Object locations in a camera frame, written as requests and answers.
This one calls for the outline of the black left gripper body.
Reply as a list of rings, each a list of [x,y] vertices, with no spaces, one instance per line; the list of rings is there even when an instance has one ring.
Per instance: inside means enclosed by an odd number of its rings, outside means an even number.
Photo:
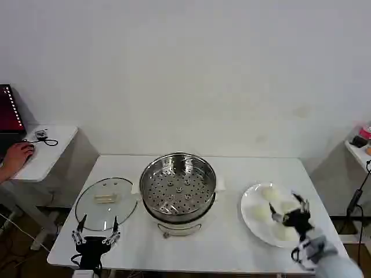
[[[101,256],[110,250],[110,243],[102,236],[85,236],[76,245],[81,256],[80,268],[102,268]]]

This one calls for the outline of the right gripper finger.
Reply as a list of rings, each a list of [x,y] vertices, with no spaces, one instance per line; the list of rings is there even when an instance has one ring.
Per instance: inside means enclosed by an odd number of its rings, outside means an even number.
[[[293,197],[300,203],[301,212],[309,212],[309,202],[303,198],[300,194],[292,192]]]
[[[283,224],[285,222],[285,215],[278,213],[271,203],[269,203],[269,207],[272,219],[277,223]]]

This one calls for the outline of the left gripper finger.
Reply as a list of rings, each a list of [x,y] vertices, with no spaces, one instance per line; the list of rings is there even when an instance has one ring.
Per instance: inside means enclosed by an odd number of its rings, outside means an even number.
[[[87,215],[85,214],[83,218],[78,222],[77,229],[75,231],[72,231],[72,239],[76,245],[81,245],[85,242],[82,231],[84,229],[86,218]]]
[[[117,221],[117,216],[114,218],[114,225],[112,227],[112,234],[110,237],[106,238],[106,245],[113,245],[119,238],[120,238],[120,231],[118,230],[118,221]]]

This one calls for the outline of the person's hand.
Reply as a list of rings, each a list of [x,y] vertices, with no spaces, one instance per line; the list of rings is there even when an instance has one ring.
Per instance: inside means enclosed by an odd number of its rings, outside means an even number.
[[[34,145],[29,142],[20,142],[12,145],[6,152],[1,169],[4,170],[8,177],[14,176],[33,155],[34,149]]]

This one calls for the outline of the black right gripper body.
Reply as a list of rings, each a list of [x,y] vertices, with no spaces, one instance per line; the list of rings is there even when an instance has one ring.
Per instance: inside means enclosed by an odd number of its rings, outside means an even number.
[[[309,223],[311,214],[308,210],[301,211],[300,209],[293,210],[283,216],[283,225],[292,227],[299,235],[305,235],[314,227]]]

